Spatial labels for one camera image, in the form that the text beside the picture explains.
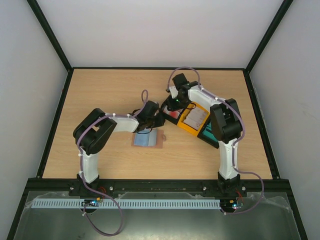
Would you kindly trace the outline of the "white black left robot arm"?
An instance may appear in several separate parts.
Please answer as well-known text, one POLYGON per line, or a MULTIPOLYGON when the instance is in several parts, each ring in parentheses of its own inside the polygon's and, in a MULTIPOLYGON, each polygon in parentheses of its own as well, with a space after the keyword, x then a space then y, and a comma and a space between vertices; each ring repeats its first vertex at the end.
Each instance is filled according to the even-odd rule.
POLYGON ((148 100, 143 107, 128 114, 106 113, 100 108, 93 109, 73 131, 80 157, 78 178, 83 187, 92 193, 106 196, 103 191, 92 187, 99 179, 99 152, 105 147, 112 133, 141 133, 162 127, 165 117, 157 102, 148 100))

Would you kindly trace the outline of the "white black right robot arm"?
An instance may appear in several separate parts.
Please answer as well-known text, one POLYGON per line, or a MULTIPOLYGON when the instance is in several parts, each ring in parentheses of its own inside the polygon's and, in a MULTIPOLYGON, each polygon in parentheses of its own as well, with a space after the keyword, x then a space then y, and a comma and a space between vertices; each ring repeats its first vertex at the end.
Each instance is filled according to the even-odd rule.
POLYGON ((220 166, 218 170, 218 191, 229 196, 240 184, 238 173, 238 142, 242 139, 244 123, 235 99, 220 98, 206 90, 199 81, 190 82, 183 73, 170 75, 173 86, 167 84, 170 93, 166 99, 169 111, 186 109, 196 103, 209 112, 211 132, 218 142, 220 166))

